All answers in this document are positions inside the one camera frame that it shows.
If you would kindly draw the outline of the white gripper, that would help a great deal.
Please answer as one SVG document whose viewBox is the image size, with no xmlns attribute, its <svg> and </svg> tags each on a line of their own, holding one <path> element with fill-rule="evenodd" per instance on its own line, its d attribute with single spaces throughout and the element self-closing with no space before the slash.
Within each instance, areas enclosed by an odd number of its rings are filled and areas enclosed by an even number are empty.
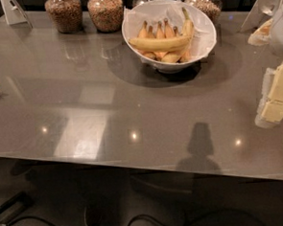
<svg viewBox="0 0 283 226">
<path fill-rule="evenodd" d="M 268 43 L 274 54 L 283 57 L 283 4 L 273 18 L 263 23 L 248 39 L 248 44 L 253 46 Z M 283 120 L 283 61 L 276 69 L 266 70 L 261 94 L 254 123 L 259 127 L 273 128 Z"/>
</svg>

